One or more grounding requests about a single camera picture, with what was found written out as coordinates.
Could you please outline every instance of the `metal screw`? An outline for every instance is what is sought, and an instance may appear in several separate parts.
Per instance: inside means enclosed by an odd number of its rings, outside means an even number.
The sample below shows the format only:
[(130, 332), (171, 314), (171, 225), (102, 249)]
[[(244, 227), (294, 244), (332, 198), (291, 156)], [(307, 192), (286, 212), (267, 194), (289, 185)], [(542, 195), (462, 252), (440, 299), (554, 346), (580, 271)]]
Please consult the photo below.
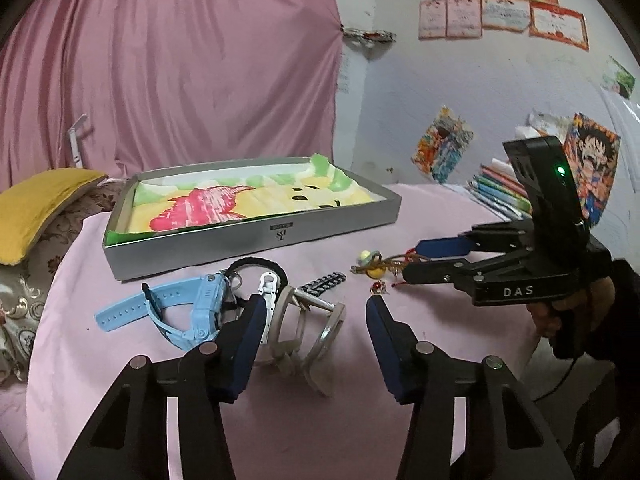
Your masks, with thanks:
[(428, 341), (418, 341), (415, 344), (415, 349), (418, 351), (418, 354), (429, 355), (433, 353), (435, 348)]
[(211, 355), (218, 351), (218, 345), (213, 341), (205, 341), (200, 345), (198, 350), (200, 350), (200, 353), (203, 355)]
[(129, 366), (134, 370), (140, 370), (144, 365), (146, 365), (146, 357), (143, 355), (136, 355), (129, 361)]
[(489, 368), (492, 368), (493, 370), (499, 370), (504, 366), (503, 360), (499, 357), (496, 357), (495, 355), (490, 355), (487, 359), (484, 360), (484, 362)]

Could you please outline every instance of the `yellow pillow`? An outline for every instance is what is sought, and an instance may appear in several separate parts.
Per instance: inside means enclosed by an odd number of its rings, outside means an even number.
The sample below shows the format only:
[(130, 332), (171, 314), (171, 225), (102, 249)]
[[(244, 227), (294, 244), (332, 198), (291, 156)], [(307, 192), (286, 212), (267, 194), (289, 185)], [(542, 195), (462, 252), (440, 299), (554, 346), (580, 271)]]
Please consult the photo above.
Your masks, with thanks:
[(0, 264), (19, 264), (49, 223), (105, 177), (100, 171), (61, 168), (0, 193)]

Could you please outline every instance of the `table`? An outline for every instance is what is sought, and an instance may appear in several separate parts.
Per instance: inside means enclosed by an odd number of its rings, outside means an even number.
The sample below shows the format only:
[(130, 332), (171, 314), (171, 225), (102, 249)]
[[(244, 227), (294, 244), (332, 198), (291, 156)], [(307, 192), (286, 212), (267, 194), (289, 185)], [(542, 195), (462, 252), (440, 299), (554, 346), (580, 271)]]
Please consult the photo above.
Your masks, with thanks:
[[(332, 480), (395, 478), (411, 416), (385, 388), (369, 339), (365, 304), (372, 280), (349, 273), (360, 251), (403, 253), (422, 238), (445, 237), (472, 224), (495, 221), (482, 206), (442, 186), (391, 186), (402, 207), (398, 222), (371, 230), (259, 253), (278, 262), (293, 285), (339, 270), (347, 282), (329, 301), (347, 306), (347, 318), (331, 350), (334, 394), (322, 398), (300, 378), (254, 368), (247, 390), (221, 405), (238, 480)], [(88, 218), (62, 261), (34, 342), (27, 390), (27, 425), (36, 480), (56, 478), (78, 434), (123, 366), (137, 354), (156, 361), (183, 354), (147, 319), (103, 333), (94, 313), (140, 290), (140, 281), (113, 279), (101, 248), (108, 214)], [(176, 270), (148, 279), (151, 287), (215, 272), (231, 260)], [(255, 291), (260, 270), (242, 272), (244, 297)], [(523, 306), (474, 307), (453, 286), (390, 288), (392, 315), (418, 339), (451, 356), (479, 362), (501, 356), (518, 377), (537, 338)], [(184, 322), (184, 315), (175, 317)], [(318, 335), (308, 328), (305, 344)], [(172, 478), (181, 478), (177, 414), (170, 405), (168, 450)], [(464, 448), (464, 405), (456, 405), (453, 457)]]

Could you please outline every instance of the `wall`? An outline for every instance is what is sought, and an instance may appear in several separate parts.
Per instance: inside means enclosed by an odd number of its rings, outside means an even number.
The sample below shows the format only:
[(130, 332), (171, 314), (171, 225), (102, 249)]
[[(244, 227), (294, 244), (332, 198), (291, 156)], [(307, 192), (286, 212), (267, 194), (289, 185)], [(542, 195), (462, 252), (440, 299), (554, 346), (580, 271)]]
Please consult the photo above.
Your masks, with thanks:
[[(337, 3), (345, 27), (372, 29), (376, 0), (337, 0)], [(344, 45), (335, 99), (334, 133), (334, 163), (342, 168), (350, 168), (353, 159), (367, 65), (360, 49)]]
[[(590, 51), (527, 33), (484, 31), (481, 40), (417, 39), (420, 0), (376, 0), (374, 28), (398, 42), (369, 63), (352, 169), (377, 182), (427, 180), (411, 163), (420, 136), (447, 105), (476, 133), (449, 181), (463, 183), (513, 139), (533, 107), (572, 116), (580, 111), (612, 128), (598, 93), (607, 56), (640, 79), (640, 67), (596, 0), (559, 0), (585, 15)], [(638, 89), (632, 95), (638, 100)], [(616, 256), (640, 265), (640, 210), (623, 162), (601, 226), (594, 233)]]

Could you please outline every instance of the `pink curtain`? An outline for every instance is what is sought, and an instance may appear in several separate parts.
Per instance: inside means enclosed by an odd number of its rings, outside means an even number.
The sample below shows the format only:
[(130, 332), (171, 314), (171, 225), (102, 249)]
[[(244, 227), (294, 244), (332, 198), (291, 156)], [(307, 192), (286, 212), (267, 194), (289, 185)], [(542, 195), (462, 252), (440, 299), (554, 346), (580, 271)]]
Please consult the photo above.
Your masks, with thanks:
[(0, 191), (71, 165), (112, 176), (331, 155), (335, 0), (36, 0), (0, 52)]

